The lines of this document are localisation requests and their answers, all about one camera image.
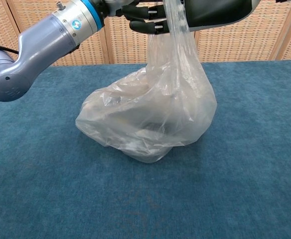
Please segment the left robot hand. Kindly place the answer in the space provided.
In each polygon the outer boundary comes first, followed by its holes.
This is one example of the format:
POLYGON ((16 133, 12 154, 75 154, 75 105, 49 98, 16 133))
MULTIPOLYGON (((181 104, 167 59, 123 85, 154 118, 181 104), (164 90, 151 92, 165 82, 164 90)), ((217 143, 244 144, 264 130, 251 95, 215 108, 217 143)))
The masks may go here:
POLYGON ((154 6, 139 6, 148 0, 106 0, 108 16, 124 16, 131 30, 151 35, 169 33, 163 1, 156 0, 154 6))

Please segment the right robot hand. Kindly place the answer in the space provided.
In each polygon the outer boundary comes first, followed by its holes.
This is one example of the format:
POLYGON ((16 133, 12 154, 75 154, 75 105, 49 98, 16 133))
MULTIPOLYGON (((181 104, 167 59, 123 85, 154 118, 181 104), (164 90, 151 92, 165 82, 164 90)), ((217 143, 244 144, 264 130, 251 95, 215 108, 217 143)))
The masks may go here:
POLYGON ((185 0, 185 14, 191 32, 226 26, 248 17, 258 0, 185 0))

